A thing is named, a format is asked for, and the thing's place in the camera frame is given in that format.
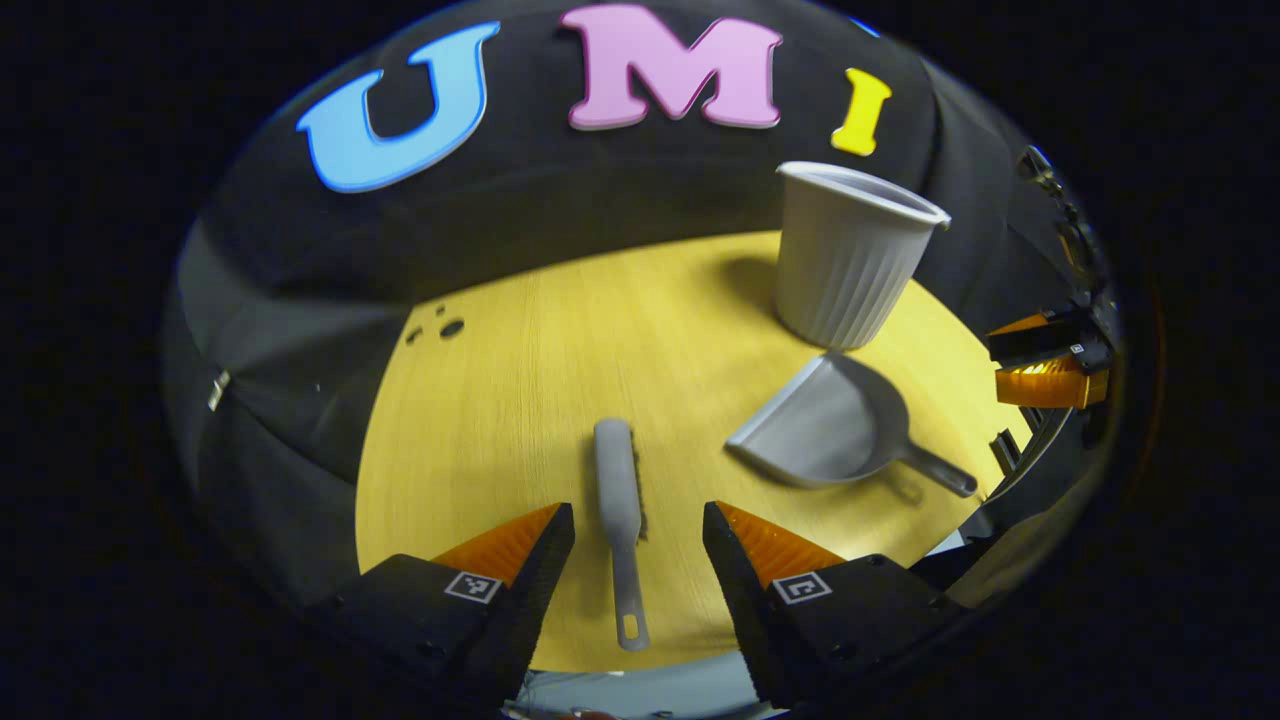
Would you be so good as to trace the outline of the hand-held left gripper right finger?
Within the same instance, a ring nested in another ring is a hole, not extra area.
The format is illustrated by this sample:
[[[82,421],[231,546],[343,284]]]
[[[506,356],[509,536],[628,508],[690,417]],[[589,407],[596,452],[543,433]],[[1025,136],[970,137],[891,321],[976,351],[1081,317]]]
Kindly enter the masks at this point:
[[[882,553],[842,559],[723,501],[701,539],[756,694],[786,710],[879,698],[970,609]]]

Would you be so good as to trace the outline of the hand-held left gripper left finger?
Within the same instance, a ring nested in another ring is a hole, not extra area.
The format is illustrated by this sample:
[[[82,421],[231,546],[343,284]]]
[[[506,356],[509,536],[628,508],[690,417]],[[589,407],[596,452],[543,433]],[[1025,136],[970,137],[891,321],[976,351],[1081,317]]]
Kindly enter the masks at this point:
[[[572,506],[550,503],[434,559],[392,555],[305,618],[440,703],[502,708],[524,685],[575,539]]]

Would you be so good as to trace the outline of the small grey broom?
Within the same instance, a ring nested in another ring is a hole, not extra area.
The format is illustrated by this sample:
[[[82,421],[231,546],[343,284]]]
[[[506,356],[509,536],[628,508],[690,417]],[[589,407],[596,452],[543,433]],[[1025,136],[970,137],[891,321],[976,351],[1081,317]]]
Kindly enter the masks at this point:
[[[641,652],[650,647],[637,562],[646,518],[634,430],[622,418],[600,419],[593,428],[593,447],[599,516],[611,551],[617,643],[626,652]]]

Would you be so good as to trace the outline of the grey dustpan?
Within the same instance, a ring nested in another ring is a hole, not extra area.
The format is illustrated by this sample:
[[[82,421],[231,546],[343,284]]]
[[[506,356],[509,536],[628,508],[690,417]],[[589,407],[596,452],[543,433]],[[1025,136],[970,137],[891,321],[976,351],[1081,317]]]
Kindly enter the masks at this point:
[[[902,462],[960,498],[973,474],[915,443],[893,383],[836,351],[806,363],[724,447],[768,477],[803,488],[851,484]]]

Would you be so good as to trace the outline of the grey ribbed garbage bin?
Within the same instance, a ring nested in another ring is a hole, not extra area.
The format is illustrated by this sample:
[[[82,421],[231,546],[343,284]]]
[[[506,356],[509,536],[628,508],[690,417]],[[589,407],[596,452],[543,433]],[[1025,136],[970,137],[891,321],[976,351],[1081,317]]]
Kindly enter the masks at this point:
[[[818,161],[783,161],[776,170],[783,186],[780,320],[822,348],[869,345],[951,215],[861,170]]]

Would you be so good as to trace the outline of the yellow wooden desktop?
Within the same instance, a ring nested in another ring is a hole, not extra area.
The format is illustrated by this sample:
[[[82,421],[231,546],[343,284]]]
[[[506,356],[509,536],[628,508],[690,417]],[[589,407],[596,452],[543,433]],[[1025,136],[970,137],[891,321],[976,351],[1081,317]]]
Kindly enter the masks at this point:
[[[801,489],[731,456],[727,438],[819,348],[773,311],[777,232],[607,252],[415,307],[381,378],[358,466],[358,566],[434,559],[513,518],[571,503],[576,539],[532,659],[557,673],[636,671],[735,651],[701,542],[724,501],[840,555],[923,559],[1000,483],[989,448],[1024,416],[995,397],[982,342],[910,284],[854,352],[899,388],[919,445],[979,482],[957,498],[895,464],[852,486]],[[611,550],[593,429],[625,419],[646,538],[637,547],[652,644],[616,639]]]

